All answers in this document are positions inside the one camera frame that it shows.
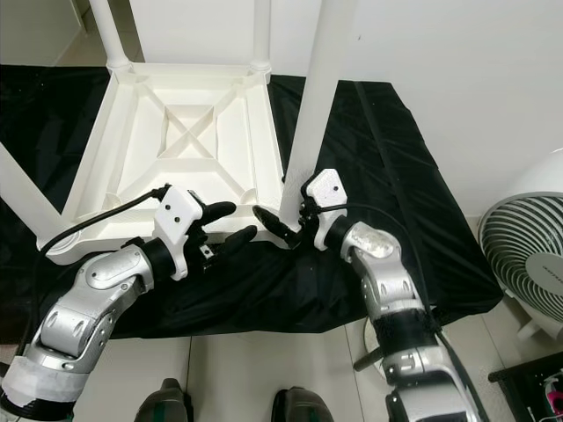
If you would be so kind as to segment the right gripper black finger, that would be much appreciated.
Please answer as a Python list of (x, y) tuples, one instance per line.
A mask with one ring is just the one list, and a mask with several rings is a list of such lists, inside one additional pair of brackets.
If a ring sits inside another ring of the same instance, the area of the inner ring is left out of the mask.
[(301, 237), (299, 237), (297, 230), (291, 229), (277, 213), (271, 212), (266, 207), (253, 206), (253, 214), (264, 225), (264, 228), (285, 246), (298, 246), (301, 243)]

